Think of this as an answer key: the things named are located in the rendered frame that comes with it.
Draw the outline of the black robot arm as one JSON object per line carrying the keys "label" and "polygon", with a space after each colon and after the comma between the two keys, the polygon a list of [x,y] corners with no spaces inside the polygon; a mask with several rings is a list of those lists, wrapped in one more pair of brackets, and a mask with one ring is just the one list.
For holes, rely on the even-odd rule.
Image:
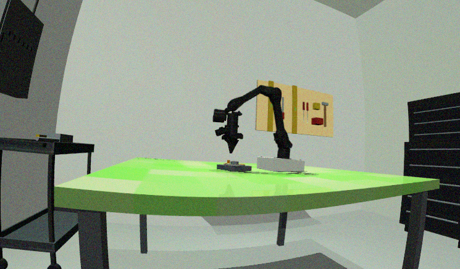
{"label": "black robot arm", "polygon": [[[227,104],[227,108],[225,108],[225,110],[214,109],[213,122],[223,123],[227,119],[227,123],[238,123],[238,116],[241,116],[242,113],[240,111],[234,111],[236,111],[242,104],[248,102],[250,99],[252,99],[260,93],[269,97],[269,100],[272,103],[272,107],[274,110],[275,123],[277,128],[276,133],[274,133],[274,141],[276,142],[278,147],[276,158],[290,159],[290,148],[292,148],[293,144],[289,141],[286,129],[284,127],[281,107],[282,91],[279,88],[260,85],[259,87],[257,87],[254,90],[251,90],[244,96],[232,99]],[[228,113],[230,111],[232,112]],[[219,127],[218,130],[215,130],[215,133],[216,136],[220,136],[225,133],[229,135],[230,132],[228,125],[225,125],[224,128]]]}

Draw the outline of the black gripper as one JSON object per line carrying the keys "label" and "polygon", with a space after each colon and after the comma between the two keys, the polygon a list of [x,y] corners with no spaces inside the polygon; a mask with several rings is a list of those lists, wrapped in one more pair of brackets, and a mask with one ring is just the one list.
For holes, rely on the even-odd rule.
{"label": "black gripper", "polygon": [[235,146],[238,143],[238,139],[243,139],[242,133],[238,133],[238,127],[239,125],[237,123],[227,123],[229,132],[230,134],[225,134],[222,136],[222,139],[224,139],[228,143],[228,148],[230,154],[232,154]]}

